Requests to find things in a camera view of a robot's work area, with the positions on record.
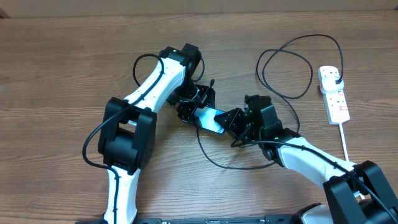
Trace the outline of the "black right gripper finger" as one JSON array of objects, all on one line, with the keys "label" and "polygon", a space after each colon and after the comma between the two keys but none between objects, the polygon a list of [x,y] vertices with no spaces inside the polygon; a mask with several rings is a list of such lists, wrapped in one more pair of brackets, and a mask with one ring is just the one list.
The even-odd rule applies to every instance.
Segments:
[{"label": "black right gripper finger", "polygon": [[218,114],[214,120],[223,128],[241,128],[246,124],[244,111],[241,108]]},{"label": "black right gripper finger", "polygon": [[225,131],[234,139],[234,141],[230,144],[231,147],[241,147],[243,144],[252,141],[251,124],[244,124],[241,127],[232,125],[232,127],[227,127]]}]

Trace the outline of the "blue Samsung Galaxy smartphone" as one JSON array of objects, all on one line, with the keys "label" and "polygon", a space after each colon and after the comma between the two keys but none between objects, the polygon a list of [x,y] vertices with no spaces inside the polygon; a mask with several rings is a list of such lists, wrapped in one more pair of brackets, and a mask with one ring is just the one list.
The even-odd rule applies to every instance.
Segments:
[{"label": "blue Samsung Galaxy smartphone", "polygon": [[225,130],[216,121],[215,116],[223,114],[224,111],[210,107],[198,108],[194,115],[198,117],[202,129],[223,135]]}]

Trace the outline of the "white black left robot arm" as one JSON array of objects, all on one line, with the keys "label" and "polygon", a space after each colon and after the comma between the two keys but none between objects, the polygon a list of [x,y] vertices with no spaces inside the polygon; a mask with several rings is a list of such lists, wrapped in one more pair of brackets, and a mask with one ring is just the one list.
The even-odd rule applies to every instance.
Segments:
[{"label": "white black left robot arm", "polygon": [[105,107],[98,151],[108,170],[109,195],[100,223],[135,221],[137,183],[153,153],[164,103],[178,104],[178,117],[194,125],[200,124],[199,110],[213,106],[213,89],[192,78],[203,61],[197,46],[167,47],[155,57],[155,69],[138,89],[124,99],[111,98]]}]

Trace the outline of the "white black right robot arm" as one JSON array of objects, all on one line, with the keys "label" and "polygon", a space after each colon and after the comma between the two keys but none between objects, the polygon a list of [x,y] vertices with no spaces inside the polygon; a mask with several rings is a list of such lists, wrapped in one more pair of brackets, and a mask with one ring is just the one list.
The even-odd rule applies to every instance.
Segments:
[{"label": "white black right robot arm", "polygon": [[294,170],[323,189],[327,204],[299,210],[291,223],[397,223],[397,197],[380,167],[344,161],[284,128],[271,98],[246,96],[245,109],[215,116],[234,138],[233,147],[255,144],[267,160]]}]

